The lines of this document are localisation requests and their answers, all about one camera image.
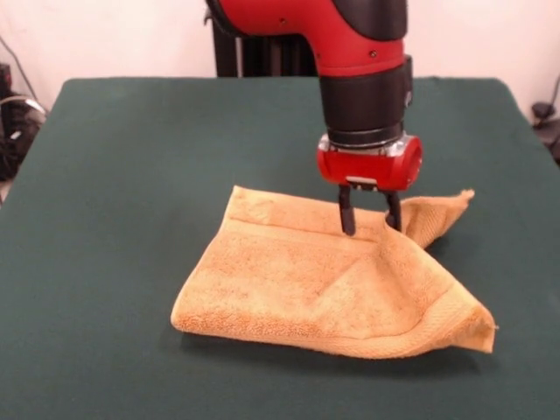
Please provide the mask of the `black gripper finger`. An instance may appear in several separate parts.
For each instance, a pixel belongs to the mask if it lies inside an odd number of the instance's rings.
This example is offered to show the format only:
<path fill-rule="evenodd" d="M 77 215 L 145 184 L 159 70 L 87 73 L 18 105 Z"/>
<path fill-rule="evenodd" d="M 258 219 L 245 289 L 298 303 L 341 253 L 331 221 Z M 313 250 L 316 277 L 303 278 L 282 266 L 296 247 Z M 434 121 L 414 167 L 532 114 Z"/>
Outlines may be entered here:
<path fill-rule="evenodd" d="M 354 208 L 351 203 L 351 187 L 349 185 L 339 185 L 338 203 L 342 232 L 347 236 L 354 236 L 356 225 Z"/>
<path fill-rule="evenodd" d="M 388 212 L 386 214 L 387 224 L 396 231 L 402 231 L 402 211 L 401 201 L 397 192 L 385 192 L 385 200 L 388 205 Z"/>

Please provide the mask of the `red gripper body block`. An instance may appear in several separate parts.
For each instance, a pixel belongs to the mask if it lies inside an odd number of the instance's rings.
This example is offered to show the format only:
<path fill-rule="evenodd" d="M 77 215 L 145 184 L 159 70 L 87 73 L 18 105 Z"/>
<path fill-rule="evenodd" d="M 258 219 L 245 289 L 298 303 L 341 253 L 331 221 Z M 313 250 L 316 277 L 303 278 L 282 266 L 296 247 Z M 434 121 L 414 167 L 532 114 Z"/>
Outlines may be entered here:
<path fill-rule="evenodd" d="M 402 136 L 373 149 L 337 148 L 322 136 L 317 149 L 322 177 L 343 186 L 379 191 L 405 191 L 416 181 L 423 146 L 416 136 Z"/>

